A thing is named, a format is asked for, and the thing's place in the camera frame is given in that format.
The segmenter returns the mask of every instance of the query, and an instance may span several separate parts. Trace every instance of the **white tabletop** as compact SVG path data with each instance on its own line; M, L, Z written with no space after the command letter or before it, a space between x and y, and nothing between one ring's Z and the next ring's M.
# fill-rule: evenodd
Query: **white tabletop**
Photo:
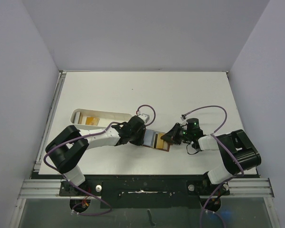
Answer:
M142 104L156 110L156 120L147 128L160 132L168 132L181 122L181 114L212 104L228 113L227 122L216 135L243 129L224 72L67 72L47 144L72 124L70 117L76 109L135 115ZM148 108L142 111L152 117ZM199 118L201 129L210 134L221 124L224 113L208 108L190 117ZM221 163L219 151L188 155L185 144L173 145L165 152L129 143L90 149L78 165L83 174L198 175ZM257 172L251 169L245 173ZM42 162L39 174L57 172Z

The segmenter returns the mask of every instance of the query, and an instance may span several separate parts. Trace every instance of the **gray wall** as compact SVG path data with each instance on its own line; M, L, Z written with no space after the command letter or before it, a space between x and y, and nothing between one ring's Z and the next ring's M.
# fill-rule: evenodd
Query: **gray wall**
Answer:
M230 71L230 82L285 228L285 0L270 1Z
M59 69L230 70L268 0L23 0Z
M57 77L22 2L0 0L0 228L33 167Z

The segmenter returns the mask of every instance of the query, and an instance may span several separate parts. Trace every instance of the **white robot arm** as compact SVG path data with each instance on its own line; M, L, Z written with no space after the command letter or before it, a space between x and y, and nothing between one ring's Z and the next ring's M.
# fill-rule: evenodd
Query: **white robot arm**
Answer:
M187 119L185 124L176 123L161 139L170 144L191 144L198 152L220 151L223 163L205 173L205 178L213 185L220 184L240 172L234 159L243 170L261 164L259 152L243 130L218 136L204 135L197 118Z
M46 152L49 153L58 172L79 186L85 181L85 177L77 164L86 150L100 146L118 146L128 142L142 145L145 124L149 119L149 115L140 114L133 116L128 122L114 123L105 129L97 130L79 130L70 125L46 147ZM72 146L63 145L53 150L56 146L72 139L74 140Z

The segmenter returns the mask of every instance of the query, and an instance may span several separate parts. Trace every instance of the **wire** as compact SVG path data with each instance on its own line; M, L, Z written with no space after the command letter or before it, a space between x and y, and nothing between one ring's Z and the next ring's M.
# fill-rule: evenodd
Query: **wire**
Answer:
M91 193L91 188L88 187L87 191L88 191L89 193ZM88 197L89 197L89 196L87 195L85 198L82 199L82 205L84 205L84 204L87 203L87 202L86 202L86 199L87 199Z
M202 204L202 202L201 202L201 198L200 198L200 195L199 195L199 193L198 193L198 191L194 191L196 194L197 194L197 196L198 196L198 198L199 198L199 202L200 202L200 204Z
M224 121L222 122L222 124L213 132L211 133L210 135L218 142L218 144L223 147L223 149L229 154L229 156L231 157L231 159L235 162L235 164L238 166L239 170L241 171L241 174L242 176L244 176L244 170L243 168L241 167L240 163L237 161L237 159L233 156L233 154L231 153L231 151L214 135L214 133L216 133L219 129L221 129L221 127L225 124L226 120L227 120L227 111L225 108L223 108L222 106L219 106L219 105L208 105L208 106L203 106L203 107L200 107L200 108L196 108L190 112L187 112L186 114L182 115L182 117L186 117L187 115L197 111L197 110L200 110L200 109L204 109L204 108L220 108L224 111L225 113L225 119ZM214 191L210 194L210 196L208 197L208 199L206 200L201 212L200 212L200 215L199 215L199 227L202 228L202 223L201 223L201 220L202 220L202 217L203 217L203 212L205 211L205 207L207 206L207 204L209 203L210 199L212 198L212 196L222 187L222 185L227 182L227 181L230 181L231 179L233 179L235 176L232 176L231 178L223 181L222 183L220 183L215 189ZM223 226L226 228L226 224L225 224L225 221L223 220L223 218L218 214L218 213L215 213L214 211L211 211L211 210L207 210L207 211L210 211L214 214L216 214L221 220L222 220L222 223L223 223Z
M152 111L153 111L153 113L154 113L154 117L153 117L152 121L151 121L150 123L146 124L146 127L147 127L147 126L150 126L150 125L154 122L155 117L156 117L156 112L155 112L155 109L154 109L151 105L144 104L144 105L141 105L141 106L139 106L139 107L137 108L136 114L138 113L139 109L142 108L142 107L149 107L149 108L152 109Z
M43 162L44 162L48 167L50 167L50 168L52 168L52 169L58 171L58 169L57 169L56 167L50 165L50 164L47 162L47 157L50 156L51 153L53 153L55 150L57 150L58 148L60 148L60 147L62 147L62 146L64 146L64 145L66 145L66 144L68 144L68 143L72 143L72 142L77 141L77 140L79 140L79 139L84 139L84 138L87 138L87 137L90 137L90 136L96 136L96 135L103 134L103 133L105 133L105 132L111 127L112 124L117 124L117 123L118 123L118 122L111 122L102 132L79 136L79 137L77 137L77 138L74 138L74 139L68 140L68 141L66 141L66 142L63 142L62 144L59 144L58 146L55 146L53 149L51 149L51 150L44 156ZM103 214L106 214L106 213L109 213L109 212L112 211L112 206L111 206L109 203L107 203L107 202L104 201L103 199L101 199L101 198L99 198L99 197L93 195L92 193L89 193L89 192L83 190L82 188L76 186L74 183L72 183L71 181L69 181L69 180L66 178L65 175L62 174L62 176L63 176L63 178L66 179L66 180L70 183L70 185L72 185L74 188L78 189L79 191L85 193L85 194L88 195L88 196L91 196L91 197L93 197L93 198L99 200L100 202L102 202L103 204L107 205L107 206L110 208L109 210L106 210L106 211L104 211L104 212L99 212L99 213L94 213L94 214L77 213L78 215L84 215L84 216L98 216L98 215L103 215ZM72 208L72 210L74 210L74 208L77 207L77 206L80 205L80 204L81 204L81 202L78 203L78 204L76 204L76 205Z
M189 143L187 146L186 146L186 149L187 149L187 154L189 154L189 155L195 155L195 154L197 154L199 151L196 151L195 153L189 153L188 152L188 146L189 145L191 145L191 143Z
M227 193L227 191L223 192L222 194L220 194L219 196L217 196L214 201L211 201L209 204L215 204L215 203L219 200L219 198L221 198L221 197L222 197L223 195L225 195L226 193Z
M197 111L197 110L203 109L203 108L220 108L220 109L222 109L222 110L224 111L224 113L225 113L225 119L224 119L224 121L222 122L222 124L221 124L217 129L215 129L215 131L213 132L213 133L216 133L219 129L221 129L221 127L226 123L226 120L227 120L227 111L226 111L226 109L223 108L222 106L219 106L219 105L203 106L203 107L200 107L200 108L196 108L196 109L194 109L194 110L192 110L192 111L190 111L190 112L187 112L186 114L184 114L184 115L182 115L182 116L183 116L183 117L186 117L187 115L189 115L189 114L191 114L191 113L193 113L193 112L195 112L195 111Z

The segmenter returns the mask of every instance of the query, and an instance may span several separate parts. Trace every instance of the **glass panel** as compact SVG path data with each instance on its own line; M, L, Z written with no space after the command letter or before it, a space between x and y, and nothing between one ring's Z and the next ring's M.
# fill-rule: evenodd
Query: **glass panel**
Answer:
M99 202L92 201L87 213L100 212ZM200 209L185 207L169 209L114 209L98 217L70 214L67 199L28 199L20 228L196 228ZM271 228L263 198L223 198L219 214L228 228ZM203 228L222 228L219 218L204 214Z

